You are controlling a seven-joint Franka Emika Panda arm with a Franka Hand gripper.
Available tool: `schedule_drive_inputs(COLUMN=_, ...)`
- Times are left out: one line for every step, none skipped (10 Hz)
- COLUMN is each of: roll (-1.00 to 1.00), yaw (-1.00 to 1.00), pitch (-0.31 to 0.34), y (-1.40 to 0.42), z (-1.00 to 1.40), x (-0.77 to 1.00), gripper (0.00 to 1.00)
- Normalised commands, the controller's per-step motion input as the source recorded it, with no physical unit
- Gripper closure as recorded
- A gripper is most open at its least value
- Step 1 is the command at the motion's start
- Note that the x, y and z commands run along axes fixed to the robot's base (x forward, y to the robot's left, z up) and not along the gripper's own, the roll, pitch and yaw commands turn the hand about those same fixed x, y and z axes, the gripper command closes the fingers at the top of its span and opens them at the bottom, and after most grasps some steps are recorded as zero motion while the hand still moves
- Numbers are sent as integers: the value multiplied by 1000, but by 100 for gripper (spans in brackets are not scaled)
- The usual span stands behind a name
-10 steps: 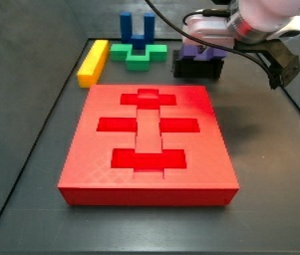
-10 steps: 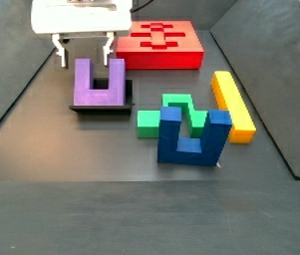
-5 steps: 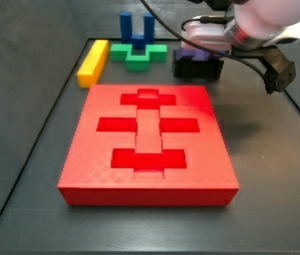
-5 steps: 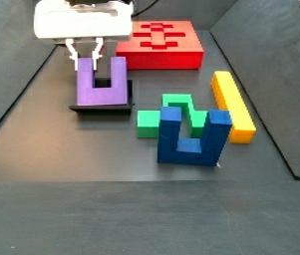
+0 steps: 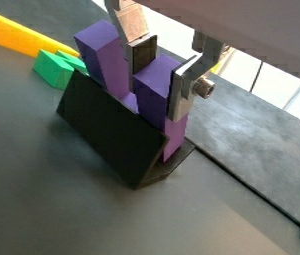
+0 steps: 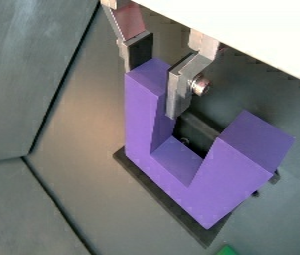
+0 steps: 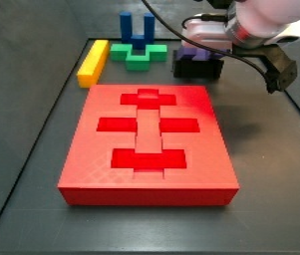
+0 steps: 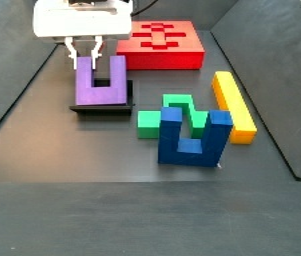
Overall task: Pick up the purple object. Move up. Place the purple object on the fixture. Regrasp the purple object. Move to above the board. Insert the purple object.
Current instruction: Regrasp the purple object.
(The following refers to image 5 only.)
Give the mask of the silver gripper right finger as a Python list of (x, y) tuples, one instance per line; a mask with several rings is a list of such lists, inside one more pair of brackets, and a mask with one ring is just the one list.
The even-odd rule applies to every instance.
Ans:
[(207, 98), (214, 82), (207, 79), (210, 69), (218, 63), (225, 44), (194, 31), (191, 49), (197, 52), (171, 72), (167, 116), (178, 122), (190, 112), (195, 96)]

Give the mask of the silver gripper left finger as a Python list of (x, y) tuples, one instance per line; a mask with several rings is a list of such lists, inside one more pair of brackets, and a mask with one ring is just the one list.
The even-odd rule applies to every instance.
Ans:
[(132, 89), (132, 75), (155, 59), (156, 35), (148, 30), (142, 5), (134, 0), (104, 0), (104, 6), (120, 37)]

